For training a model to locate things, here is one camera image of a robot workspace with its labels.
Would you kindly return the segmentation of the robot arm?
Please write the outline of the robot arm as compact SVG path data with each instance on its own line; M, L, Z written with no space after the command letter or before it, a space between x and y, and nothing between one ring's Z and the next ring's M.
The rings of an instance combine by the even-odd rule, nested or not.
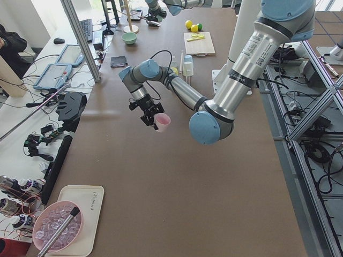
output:
M178 15L181 11L194 8L194 7L216 7L218 4L216 1L208 0L171 0L162 1L169 13L172 16ZM153 17L166 18L167 11L161 8L159 1L157 0L147 0L145 3L148 6L148 14Z
M188 127L197 142L210 145L228 137L237 107L276 50L312 37L315 6L315 1L243 1L231 43L239 49L237 59L227 59L219 70L205 69L194 86L153 59L127 66L118 75L131 94L129 109L139 108L146 126L163 131L166 127L158 121L158 114L164 112L162 104L146 89L152 81L160 82L192 111Z

